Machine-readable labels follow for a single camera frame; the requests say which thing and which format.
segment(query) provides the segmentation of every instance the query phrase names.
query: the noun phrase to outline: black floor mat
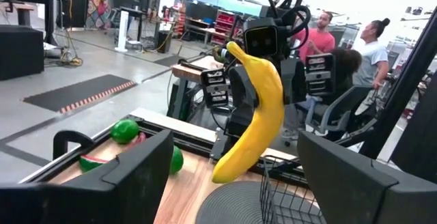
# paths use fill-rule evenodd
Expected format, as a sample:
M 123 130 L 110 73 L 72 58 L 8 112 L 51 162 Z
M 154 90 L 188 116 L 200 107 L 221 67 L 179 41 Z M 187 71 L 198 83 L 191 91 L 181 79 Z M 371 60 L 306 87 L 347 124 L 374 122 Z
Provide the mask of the black floor mat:
M 133 81 L 112 74 L 61 87 L 23 101 L 51 111 L 69 112 L 106 96 L 117 94 L 136 85 Z
M 171 66 L 177 64 L 179 59 L 181 59 L 180 56 L 173 55 L 173 56 L 166 57 L 166 58 L 160 59 L 158 61 L 155 61 L 155 64 L 160 64 L 162 66 L 171 67 Z

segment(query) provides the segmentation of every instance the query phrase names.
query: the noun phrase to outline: yellow banana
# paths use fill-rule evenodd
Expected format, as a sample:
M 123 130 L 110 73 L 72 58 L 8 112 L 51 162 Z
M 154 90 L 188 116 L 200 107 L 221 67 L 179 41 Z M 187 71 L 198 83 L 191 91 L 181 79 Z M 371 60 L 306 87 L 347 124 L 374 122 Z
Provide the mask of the yellow banana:
M 227 50 L 247 71 L 258 94 L 259 105 L 249 127 L 214 167 L 214 183 L 232 182 L 251 168 L 276 137 L 284 118 L 283 87 L 273 64 L 247 55 L 235 42 L 229 42 Z

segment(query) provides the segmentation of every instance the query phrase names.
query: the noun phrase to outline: striped edge mat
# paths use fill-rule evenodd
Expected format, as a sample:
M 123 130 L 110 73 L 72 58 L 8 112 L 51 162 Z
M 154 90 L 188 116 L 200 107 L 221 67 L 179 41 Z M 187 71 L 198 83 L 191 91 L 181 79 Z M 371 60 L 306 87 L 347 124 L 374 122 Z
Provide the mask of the striped edge mat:
M 23 102 L 55 112 L 67 113 L 89 103 L 101 101 L 137 85 L 135 82 L 112 74 L 61 87 L 30 96 Z

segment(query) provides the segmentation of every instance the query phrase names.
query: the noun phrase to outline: concrete floor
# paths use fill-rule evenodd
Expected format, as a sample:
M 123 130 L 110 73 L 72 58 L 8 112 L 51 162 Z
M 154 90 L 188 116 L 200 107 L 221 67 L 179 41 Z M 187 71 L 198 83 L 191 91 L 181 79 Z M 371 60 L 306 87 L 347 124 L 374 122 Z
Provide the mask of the concrete floor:
M 16 15 L 9 15 L 16 24 Z M 0 24 L 7 23 L 4 18 Z M 43 28 L 42 21 L 32 16 L 32 26 Z M 62 32 L 57 40 L 64 42 Z M 179 53 L 181 57 L 197 56 L 204 49 L 200 42 L 172 40 L 168 54 L 126 54 L 113 50 L 113 36 L 101 31 L 72 32 L 74 46 L 83 65 L 78 68 L 47 68 L 43 73 L 2 81 L 0 85 L 0 167 L 1 182 L 17 182 L 49 162 L 52 158 L 52 139 L 60 130 L 76 130 L 92 136 L 137 107 L 159 113 L 167 112 L 167 84 L 169 68 L 154 62 Z M 23 98 L 96 78 L 114 74 L 138 85 L 74 115 L 61 115 L 22 102 Z M 405 123 L 399 121 L 380 159 L 387 161 L 400 138 Z M 281 150 L 293 153 L 294 148 Z

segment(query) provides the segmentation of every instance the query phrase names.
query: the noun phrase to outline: wire basket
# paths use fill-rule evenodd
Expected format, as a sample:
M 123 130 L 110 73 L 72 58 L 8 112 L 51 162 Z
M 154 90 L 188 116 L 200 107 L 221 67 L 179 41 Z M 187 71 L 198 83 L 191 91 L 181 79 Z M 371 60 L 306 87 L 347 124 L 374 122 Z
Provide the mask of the wire basket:
M 282 162 L 286 160 L 275 156 L 264 157 L 264 174 L 259 195 L 263 223 L 326 224 L 310 190 L 269 177 L 269 174 L 279 172 L 275 167 Z

